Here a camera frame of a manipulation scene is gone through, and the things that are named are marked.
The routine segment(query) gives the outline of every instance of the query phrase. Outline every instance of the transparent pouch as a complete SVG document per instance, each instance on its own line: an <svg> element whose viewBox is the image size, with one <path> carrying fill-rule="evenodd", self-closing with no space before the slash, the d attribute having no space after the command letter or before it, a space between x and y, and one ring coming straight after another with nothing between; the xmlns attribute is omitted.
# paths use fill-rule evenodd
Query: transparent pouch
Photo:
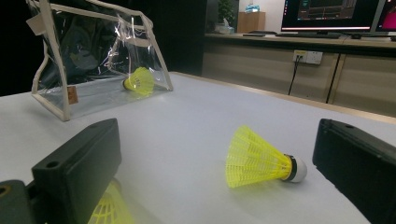
<svg viewBox="0 0 396 224"><path fill-rule="evenodd" d="M61 120L173 90L153 24L140 11L96 0L26 3L27 23L44 43L32 95Z"/></svg>

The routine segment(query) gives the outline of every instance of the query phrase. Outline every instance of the white table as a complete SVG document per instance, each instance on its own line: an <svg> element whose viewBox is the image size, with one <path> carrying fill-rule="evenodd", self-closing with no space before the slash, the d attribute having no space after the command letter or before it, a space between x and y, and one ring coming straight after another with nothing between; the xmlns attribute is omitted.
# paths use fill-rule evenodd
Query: white table
<svg viewBox="0 0 396 224"><path fill-rule="evenodd" d="M0 181L28 184L31 167L51 151L88 125L117 118L123 157L117 178L136 223L368 223L313 165L318 123L343 121L395 146L396 119L198 77L171 78L174 91L67 122L29 92L1 97ZM304 160L305 181L229 189L225 160L242 124Z"/></svg>

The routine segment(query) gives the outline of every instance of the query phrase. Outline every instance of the small label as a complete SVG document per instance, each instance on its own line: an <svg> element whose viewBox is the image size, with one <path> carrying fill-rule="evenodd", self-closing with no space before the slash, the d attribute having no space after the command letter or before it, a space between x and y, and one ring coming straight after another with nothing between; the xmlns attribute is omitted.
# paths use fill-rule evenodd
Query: small label
<svg viewBox="0 0 396 224"><path fill-rule="evenodd" d="M32 29L35 35L43 35L44 33L46 33L46 27L44 25L41 14L38 14L33 18L27 20L26 23L29 25L30 29Z"/></svg>
<svg viewBox="0 0 396 224"><path fill-rule="evenodd" d="M76 86L67 87L67 97L69 99L69 104L70 105L78 103Z"/></svg>

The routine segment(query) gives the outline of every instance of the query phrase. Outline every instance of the wall socket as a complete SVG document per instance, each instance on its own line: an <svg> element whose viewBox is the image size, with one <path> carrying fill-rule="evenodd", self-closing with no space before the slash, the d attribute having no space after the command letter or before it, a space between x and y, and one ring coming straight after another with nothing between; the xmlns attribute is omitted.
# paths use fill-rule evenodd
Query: wall socket
<svg viewBox="0 0 396 224"><path fill-rule="evenodd" d="M300 49L295 49L294 50L294 55L293 55L293 61L297 61L297 56L301 56L300 60L298 61L299 63L305 63L306 62L306 55L307 51L306 50L300 50Z"/></svg>
<svg viewBox="0 0 396 224"><path fill-rule="evenodd" d="M323 52L308 51L306 55L306 62L320 64L322 56L323 56Z"/></svg>
<svg viewBox="0 0 396 224"><path fill-rule="evenodd" d="M299 63L320 64L323 52L295 49L293 55L294 62L297 61L297 56L302 57L300 58Z"/></svg>

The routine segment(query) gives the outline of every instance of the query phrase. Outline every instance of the black plastic housing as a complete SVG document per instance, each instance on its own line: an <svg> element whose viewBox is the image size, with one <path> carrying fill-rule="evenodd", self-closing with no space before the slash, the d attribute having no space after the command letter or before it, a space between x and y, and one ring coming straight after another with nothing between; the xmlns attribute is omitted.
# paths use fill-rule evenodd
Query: black plastic housing
<svg viewBox="0 0 396 224"><path fill-rule="evenodd" d="M396 223L396 147L322 119L313 163L371 223Z"/></svg>
<svg viewBox="0 0 396 224"><path fill-rule="evenodd" d="M19 180L0 183L16 186L0 189L0 220L86 224L120 163L117 120L94 123L35 165L34 181L27 187ZM14 203L5 200L8 196Z"/></svg>

